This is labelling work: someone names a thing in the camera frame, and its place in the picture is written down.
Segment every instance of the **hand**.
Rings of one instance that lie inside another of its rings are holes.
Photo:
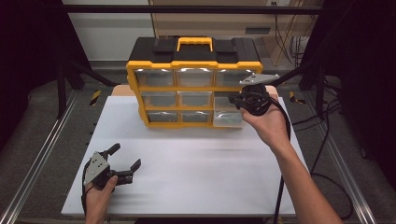
[[[267,144],[276,154],[281,148],[290,144],[286,129],[286,121],[275,105],[270,105],[268,111],[262,116],[253,116],[246,109],[240,109],[242,119],[249,123],[257,132],[260,139]]]
[[[103,224],[106,218],[111,192],[116,187],[117,180],[118,177],[116,175],[111,177],[102,190],[94,187],[93,183],[87,185],[85,188],[88,191],[86,198],[87,215],[85,216],[85,222],[87,224]]]

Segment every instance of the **white board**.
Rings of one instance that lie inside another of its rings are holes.
[[[272,215],[280,181],[276,158],[255,130],[148,128],[133,96],[110,96],[62,214],[84,216],[81,175],[94,151],[120,143],[111,169],[142,165],[134,183],[117,186],[108,213],[120,217],[263,217]],[[304,163],[294,132],[291,143]],[[295,215],[285,188],[282,215]]]

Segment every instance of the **plastic drawer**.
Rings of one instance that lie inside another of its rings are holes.
[[[231,104],[228,100],[228,95],[231,93],[237,93],[233,91],[215,91],[214,97],[214,108],[215,110],[232,110],[235,109],[235,105]]]
[[[206,68],[181,68],[176,71],[177,85],[181,87],[212,86],[213,71]]]
[[[240,128],[245,126],[245,122],[242,120],[241,113],[235,109],[235,111],[215,111],[213,115],[213,126],[214,127],[234,127]]]
[[[216,74],[216,86],[240,86],[239,81],[251,76],[255,71],[247,69],[222,69]]]
[[[173,106],[176,105],[174,91],[141,91],[145,106]]]
[[[210,121],[210,111],[180,111],[182,122],[208,123]]]
[[[178,122],[177,111],[175,110],[149,110],[147,114],[149,122]]]
[[[210,106],[211,91],[178,91],[179,105]]]
[[[135,69],[140,86],[169,87],[174,86],[173,72],[166,69]]]

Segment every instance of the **yellow frame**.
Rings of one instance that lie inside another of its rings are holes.
[[[176,82],[175,70],[180,68],[207,68],[213,70],[212,86],[210,87],[179,87]],[[213,119],[211,118],[208,123],[202,122],[182,122],[181,114],[179,111],[182,110],[209,110],[211,114],[214,113],[213,100],[215,91],[241,91],[242,87],[223,87],[216,86],[216,76],[217,70],[228,69],[228,70],[242,70],[250,69],[254,70],[255,73],[262,72],[261,62],[238,62],[238,63],[218,63],[213,61],[207,62],[190,62],[190,61],[173,61],[171,63],[152,63],[150,61],[129,61],[126,65],[128,72],[128,83],[132,91],[136,94],[137,102],[139,103],[139,116],[144,121],[145,125],[148,127],[163,127],[163,128],[182,128],[182,127],[211,127],[213,128]],[[167,69],[172,70],[174,86],[172,87],[147,87],[139,86],[137,82],[136,75],[134,73],[135,69]],[[178,105],[179,99],[178,94],[176,94],[176,106],[145,106],[143,98],[140,94],[141,91],[212,91],[211,104],[210,106],[181,106]],[[178,122],[149,122],[149,116],[147,115],[147,110],[163,110],[177,111]]]

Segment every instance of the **yellow storage organizer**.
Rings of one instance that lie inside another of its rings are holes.
[[[128,82],[148,127],[241,127],[227,95],[262,71],[251,38],[139,37],[127,63]]]

